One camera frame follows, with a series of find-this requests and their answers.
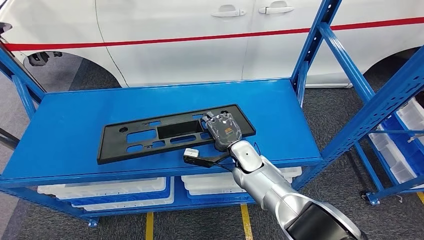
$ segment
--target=screw hole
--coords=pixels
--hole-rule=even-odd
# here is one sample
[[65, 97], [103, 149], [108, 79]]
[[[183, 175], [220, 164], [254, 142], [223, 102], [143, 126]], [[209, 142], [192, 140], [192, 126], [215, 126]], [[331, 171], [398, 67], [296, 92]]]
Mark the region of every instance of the screw hole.
[[126, 126], [121, 127], [121, 128], [119, 129], [119, 132], [120, 132], [120, 133], [125, 133], [126, 131], [128, 131], [128, 127], [126, 127]]

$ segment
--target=red stripe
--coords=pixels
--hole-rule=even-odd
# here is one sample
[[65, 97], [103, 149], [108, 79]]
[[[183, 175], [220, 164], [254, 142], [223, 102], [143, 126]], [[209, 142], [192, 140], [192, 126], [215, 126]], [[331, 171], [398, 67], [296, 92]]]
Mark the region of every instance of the red stripe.
[[[414, 17], [414, 18], [405, 18], [405, 19], [335, 25], [335, 26], [331, 26], [331, 29], [337, 31], [337, 30], [348, 30], [348, 29], [366, 29], [366, 28], [377, 28], [377, 27], [388, 27], [388, 26], [399, 26], [399, 25], [410, 25], [410, 24], [423, 24], [423, 23], [424, 23], [424, 17]], [[110, 47], [110, 46], [123, 46], [123, 45], [173, 43], [173, 42], [212, 40], [212, 39], [232, 39], [232, 38], [258, 37], [258, 36], [284, 35], [284, 34], [301, 34], [301, 33], [308, 33], [309, 30], [310, 28], [298, 28], [298, 29], [277, 30], [277, 31], [260, 31], [260, 32], [235, 33], [235, 34], [225, 34], [225, 35], [194, 36], [194, 37], [139, 40], [139, 41], [53, 43], [53, 44], [5, 43], [4, 45], [9, 51], [78, 49], [78, 48]]]

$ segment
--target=car door handle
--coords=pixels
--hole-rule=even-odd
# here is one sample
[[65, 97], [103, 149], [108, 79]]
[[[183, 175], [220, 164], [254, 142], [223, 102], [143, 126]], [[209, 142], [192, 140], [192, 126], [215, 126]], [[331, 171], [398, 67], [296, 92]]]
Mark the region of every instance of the car door handle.
[[295, 10], [292, 6], [285, 6], [285, 7], [269, 7], [264, 6], [259, 8], [258, 12], [260, 14], [281, 14], [281, 13], [287, 13]]
[[236, 9], [233, 11], [216, 11], [216, 12], [212, 12], [210, 15], [217, 18], [240, 17], [240, 16], [246, 15], [246, 11], [243, 9]]

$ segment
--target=blue steel shelving rack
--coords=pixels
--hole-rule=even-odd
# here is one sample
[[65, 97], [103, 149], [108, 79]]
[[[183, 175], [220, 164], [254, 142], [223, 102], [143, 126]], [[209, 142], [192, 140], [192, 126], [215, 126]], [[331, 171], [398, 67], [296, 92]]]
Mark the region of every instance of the blue steel shelving rack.
[[[193, 204], [187, 198], [184, 184], [178, 176], [219, 173], [223, 170], [219, 167], [187, 165], [181, 159], [181, 151], [102, 166], [97, 165], [95, 158], [101, 128], [105, 124], [231, 103], [238, 103], [255, 125], [257, 135], [247, 140], [257, 142], [270, 161], [279, 168], [305, 167], [303, 174], [292, 184], [295, 189], [301, 189], [353, 146], [358, 149], [378, 190], [367, 194], [371, 203], [378, 204], [382, 197], [405, 192], [424, 183], [424, 176], [419, 176], [384, 189], [358, 144], [380, 122], [423, 88], [424, 47], [380, 91], [374, 93], [331, 30], [330, 24], [341, 2], [322, 1], [291, 78], [46, 93], [23, 66], [14, 60], [13, 55], [1, 47], [0, 69], [15, 84], [31, 121], [19, 143], [17, 139], [14, 140], [17, 147], [0, 175], [0, 191], [86, 220], [89, 226], [97, 226], [101, 216], [240, 204]], [[307, 72], [323, 40], [346, 72], [364, 105], [319, 152], [301, 105]], [[205, 95], [226, 91], [235, 94], [229, 95], [228, 99], [203, 102]], [[39, 104], [37, 110], [33, 100]], [[264, 111], [264, 106], [272, 111]], [[272, 129], [268, 124], [271, 119], [279, 121]], [[214, 154], [211, 145], [199, 149], [203, 153]], [[231, 166], [231, 161], [223, 164]], [[175, 201], [152, 207], [85, 211], [28, 188], [163, 176], [177, 176]]]

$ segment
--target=white plastic bin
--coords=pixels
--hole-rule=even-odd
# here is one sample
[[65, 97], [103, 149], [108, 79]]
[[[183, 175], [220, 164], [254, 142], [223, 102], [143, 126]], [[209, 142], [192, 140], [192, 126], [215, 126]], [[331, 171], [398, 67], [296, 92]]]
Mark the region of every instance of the white plastic bin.
[[[410, 130], [424, 130], [424, 108], [417, 102], [415, 97], [402, 106], [397, 115]], [[424, 145], [424, 136], [418, 138]]]
[[[377, 129], [383, 130], [383, 127], [379, 125]], [[390, 167], [390, 171], [400, 184], [417, 177], [404, 155], [389, 135], [386, 133], [370, 133], [368, 136], [377, 150], [381, 153]]]
[[99, 204], [90, 204], [90, 205], [72, 205], [72, 206], [77, 208], [84, 208], [87, 211], [99, 211], [99, 210], [165, 205], [165, 204], [172, 204], [174, 202], [174, 192], [175, 192], [175, 184], [174, 184], [174, 177], [172, 176], [170, 178], [169, 197], [167, 198], [147, 199], [147, 200], [139, 200], [139, 201], [99, 203]]
[[[279, 169], [284, 178], [292, 183], [294, 177], [302, 174], [302, 167], [286, 167]], [[181, 176], [185, 189], [190, 195], [245, 193], [234, 181], [231, 172]]]
[[98, 181], [74, 184], [39, 186], [39, 194], [55, 195], [58, 199], [78, 199], [100, 196], [135, 194], [163, 191], [166, 177], [143, 178], [118, 181]]

